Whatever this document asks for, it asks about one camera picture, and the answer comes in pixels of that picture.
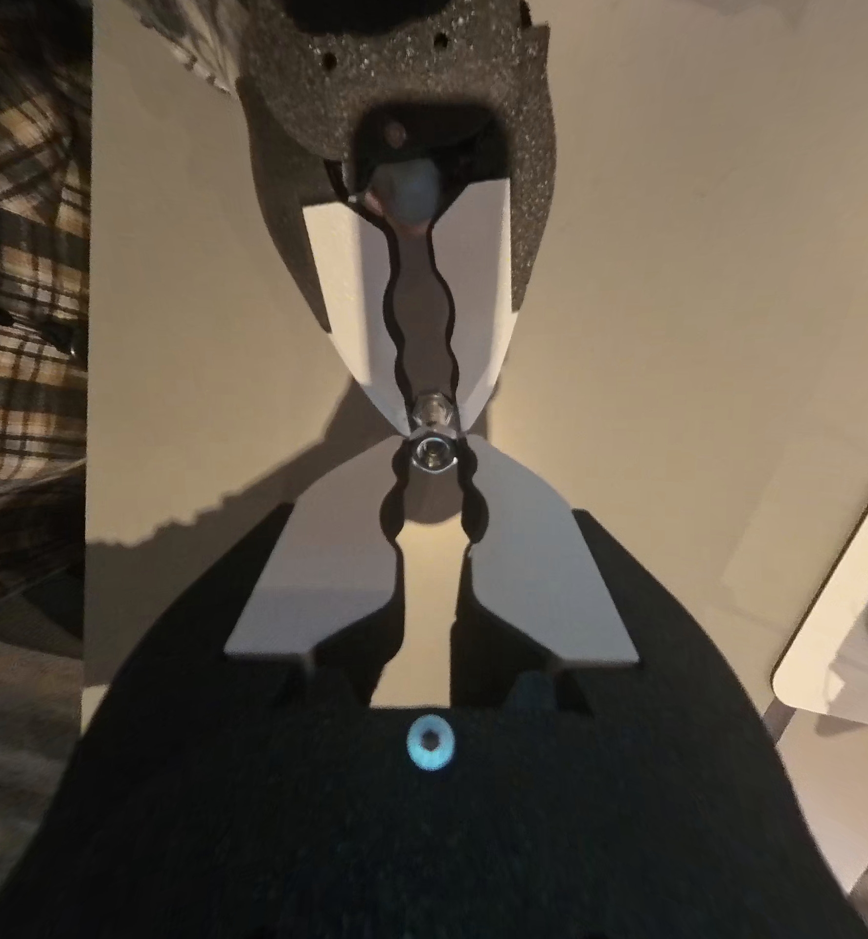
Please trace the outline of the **silver hex bolt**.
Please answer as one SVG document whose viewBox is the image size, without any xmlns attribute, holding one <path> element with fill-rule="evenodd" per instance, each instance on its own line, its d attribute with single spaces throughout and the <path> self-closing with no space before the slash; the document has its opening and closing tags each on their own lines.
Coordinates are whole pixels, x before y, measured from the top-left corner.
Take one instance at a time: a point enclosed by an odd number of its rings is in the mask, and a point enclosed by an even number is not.
<svg viewBox="0 0 868 939">
<path fill-rule="evenodd" d="M 457 433 L 450 425 L 419 425 L 409 437 L 411 465 L 429 475 L 440 475 L 457 464 Z"/>
</svg>

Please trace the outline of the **silver hex nut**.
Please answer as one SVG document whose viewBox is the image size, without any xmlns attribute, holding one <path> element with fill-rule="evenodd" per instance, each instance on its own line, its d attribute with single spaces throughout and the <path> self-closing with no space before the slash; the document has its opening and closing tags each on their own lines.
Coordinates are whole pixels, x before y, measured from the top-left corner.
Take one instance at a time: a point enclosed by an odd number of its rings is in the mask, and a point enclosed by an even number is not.
<svg viewBox="0 0 868 939">
<path fill-rule="evenodd" d="M 454 426 L 456 408 L 444 393 L 420 393 L 414 401 L 411 420 L 416 430 L 444 429 Z"/>
</svg>

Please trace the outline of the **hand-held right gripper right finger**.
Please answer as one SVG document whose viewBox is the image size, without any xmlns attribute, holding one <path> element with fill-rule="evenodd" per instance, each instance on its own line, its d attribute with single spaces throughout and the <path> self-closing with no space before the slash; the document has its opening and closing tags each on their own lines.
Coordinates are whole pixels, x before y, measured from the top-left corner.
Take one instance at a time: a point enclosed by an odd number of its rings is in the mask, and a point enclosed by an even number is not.
<svg viewBox="0 0 868 939">
<path fill-rule="evenodd" d="M 483 437 L 463 440 L 473 597 L 566 668 L 640 662 L 569 503 Z"/>
</svg>

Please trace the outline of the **person's plaid shirt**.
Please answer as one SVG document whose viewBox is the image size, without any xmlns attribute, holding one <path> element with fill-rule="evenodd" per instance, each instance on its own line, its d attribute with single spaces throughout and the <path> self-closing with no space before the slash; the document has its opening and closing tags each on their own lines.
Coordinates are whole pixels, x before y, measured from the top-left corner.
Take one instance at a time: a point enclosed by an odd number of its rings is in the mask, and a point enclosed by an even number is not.
<svg viewBox="0 0 868 939">
<path fill-rule="evenodd" d="M 0 601 L 80 561 L 92 11 L 0 2 Z"/>
</svg>

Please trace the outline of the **white document stand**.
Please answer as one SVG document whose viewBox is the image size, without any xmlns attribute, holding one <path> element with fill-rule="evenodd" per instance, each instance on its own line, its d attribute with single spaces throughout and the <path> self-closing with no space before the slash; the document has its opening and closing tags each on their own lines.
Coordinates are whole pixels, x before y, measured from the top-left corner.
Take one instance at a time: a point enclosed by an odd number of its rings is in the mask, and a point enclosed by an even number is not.
<svg viewBox="0 0 868 939">
<path fill-rule="evenodd" d="M 868 505 L 771 677 L 796 710 L 868 726 Z"/>
</svg>

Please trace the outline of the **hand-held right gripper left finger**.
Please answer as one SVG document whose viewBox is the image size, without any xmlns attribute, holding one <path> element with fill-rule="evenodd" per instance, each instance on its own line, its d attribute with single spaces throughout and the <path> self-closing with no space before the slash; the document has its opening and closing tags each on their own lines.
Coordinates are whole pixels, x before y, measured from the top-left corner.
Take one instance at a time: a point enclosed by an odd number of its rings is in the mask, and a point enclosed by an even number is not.
<svg viewBox="0 0 868 939">
<path fill-rule="evenodd" d="M 226 644 L 237 660 L 385 669 L 404 641 L 407 440 L 392 435 L 296 500 Z"/>
</svg>

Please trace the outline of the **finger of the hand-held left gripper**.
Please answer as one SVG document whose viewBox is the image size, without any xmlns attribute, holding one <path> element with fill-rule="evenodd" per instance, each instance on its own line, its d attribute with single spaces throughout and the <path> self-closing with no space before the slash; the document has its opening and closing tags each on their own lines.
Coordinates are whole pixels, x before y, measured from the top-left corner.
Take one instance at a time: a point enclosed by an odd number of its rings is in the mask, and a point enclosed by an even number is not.
<svg viewBox="0 0 868 939">
<path fill-rule="evenodd" d="M 434 223 L 436 270 L 453 301 L 461 427 L 472 427 L 498 382 L 515 328 L 508 179 L 467 186 Z"/>
<path fill-rule="evenodd" d="M 396 346 L 385 321 L 392 279 L 383 231 L 339 202 L 303 208 L 330 339 L 352 378 L 401 435 L 410 433 L 405 394 L 396 377 Z"/>
</svg>

